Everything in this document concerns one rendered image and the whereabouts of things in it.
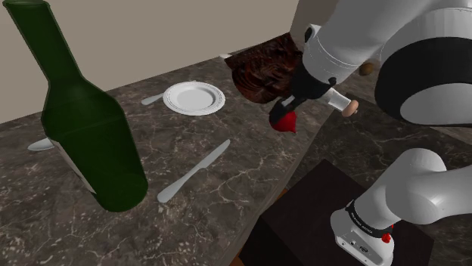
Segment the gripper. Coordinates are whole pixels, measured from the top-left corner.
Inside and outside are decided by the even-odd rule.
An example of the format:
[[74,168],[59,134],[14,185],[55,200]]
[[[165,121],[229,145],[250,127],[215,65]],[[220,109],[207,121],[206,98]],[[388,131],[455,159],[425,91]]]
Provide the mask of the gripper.
[[269,123],[278,122],[287,113],[293,111],[290,104],[295,98],[318,99],[330,88],[337,84],[335,77],[330,77],[328,82],[322,82],[313,77],[302,63],[299,63],[293,72],[290,81],[290,90],[293,96],[279,99],[269,112]]

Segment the red pointed thing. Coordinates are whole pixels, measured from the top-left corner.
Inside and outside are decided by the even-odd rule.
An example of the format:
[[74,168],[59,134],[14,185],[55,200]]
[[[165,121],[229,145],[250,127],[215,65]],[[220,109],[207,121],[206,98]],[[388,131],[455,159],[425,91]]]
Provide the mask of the red pointed thing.
[[287,113],[278,122],[272,123],[271,127],[279,132],[297,133],[297,114],[294,111]]

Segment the dark red-brown bowl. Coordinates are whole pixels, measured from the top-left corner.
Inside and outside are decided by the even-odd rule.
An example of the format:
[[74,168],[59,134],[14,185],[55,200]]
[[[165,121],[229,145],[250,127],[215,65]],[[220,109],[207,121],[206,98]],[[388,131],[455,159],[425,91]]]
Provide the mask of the dark red-brown bowl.
[[287,32],[230,56],[225,63],[236,89],[246,99],[267,104],[290,95],[289,83],[302,55]]

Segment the white roller with wooden end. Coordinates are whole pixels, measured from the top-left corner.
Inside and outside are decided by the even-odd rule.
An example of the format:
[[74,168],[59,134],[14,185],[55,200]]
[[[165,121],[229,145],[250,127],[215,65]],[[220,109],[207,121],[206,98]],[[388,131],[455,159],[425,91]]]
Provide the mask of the white roller with wooden end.
[[340,111],[344,117],[349,117],[358,112],[359,102],[350,100],[334,88],[329,88],[327,92],[320,97],[320,100],[333,107],[335,110]]

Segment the white round plate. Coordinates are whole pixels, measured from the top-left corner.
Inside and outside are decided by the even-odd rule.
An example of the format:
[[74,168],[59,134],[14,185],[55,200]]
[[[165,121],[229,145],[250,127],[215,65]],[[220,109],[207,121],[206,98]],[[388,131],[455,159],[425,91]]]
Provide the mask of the white round plate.
[[180,82],[166,89],[163,102],[176,113],[205,116],[225,105],[225,95],[216,86],[205,82]]

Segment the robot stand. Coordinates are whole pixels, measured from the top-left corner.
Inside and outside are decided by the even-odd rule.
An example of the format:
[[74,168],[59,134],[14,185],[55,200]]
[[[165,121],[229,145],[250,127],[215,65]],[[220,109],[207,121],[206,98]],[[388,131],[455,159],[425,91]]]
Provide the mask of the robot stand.
[[375,222],[375,215],[390,213],[385,191],[363,188],[326,159],[260,215],[241,261],[244,266],[364,266],[338,246],[331,229],[331,214],[345,215],[350,201],[367,224],[392,229],[391,266],[428,266],[433,239],[405,221]]

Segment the silver table knife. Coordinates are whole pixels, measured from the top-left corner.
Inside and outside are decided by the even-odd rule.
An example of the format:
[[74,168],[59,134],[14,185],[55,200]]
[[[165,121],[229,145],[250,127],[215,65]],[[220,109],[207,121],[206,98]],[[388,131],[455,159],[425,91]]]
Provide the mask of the silver table knife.
[[167,203],[170,201],[182,188],[182,186],[199,170],[206,169],[211,165],[216,159],[218,159],[228,148],[231,141],[228,139],[220,144],[216,149],[209,153],[205,158],[203,158],[195,167],[188,171],[185,175],[180,177],[177,181],[173,182],[161,192],[157,194],[157,200],[159,203]]

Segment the silver cutlery piece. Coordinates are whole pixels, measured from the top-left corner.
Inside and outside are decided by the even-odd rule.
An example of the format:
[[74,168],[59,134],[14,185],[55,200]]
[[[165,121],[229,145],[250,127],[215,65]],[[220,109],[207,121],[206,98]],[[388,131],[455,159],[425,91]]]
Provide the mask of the silver cutlery piece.
[[159,99],[161,99],[162,96],[163,96],[163,93],[162,94],[157,94],[157,95],[154,95],[154,96],[151,96],[151,97],[147,97],[147,98],[143,99],[141,101],[141,103],[143,105],[149,105],[149,104],[152,104],[153,102],[158,101]]

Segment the dark green glass bottle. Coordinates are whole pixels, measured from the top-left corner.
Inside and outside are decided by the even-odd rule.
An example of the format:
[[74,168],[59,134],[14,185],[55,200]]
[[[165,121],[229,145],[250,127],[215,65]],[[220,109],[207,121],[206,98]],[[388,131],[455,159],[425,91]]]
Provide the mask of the dark green glass bottle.
[[45,0],[4,0],[48,80],[45,135],[99,205],[124,212],[146,196],[148,181],[126,115],[80,72]]

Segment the silver spoon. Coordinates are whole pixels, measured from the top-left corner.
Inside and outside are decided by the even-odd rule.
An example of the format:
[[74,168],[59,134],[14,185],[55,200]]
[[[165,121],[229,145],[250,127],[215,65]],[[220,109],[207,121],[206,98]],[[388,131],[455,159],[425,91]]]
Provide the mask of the silver spoon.
[[53,143],[48,138],[43,138],[42,140],[36,141],[28,146],[30,151],[43,151],[54,148]]

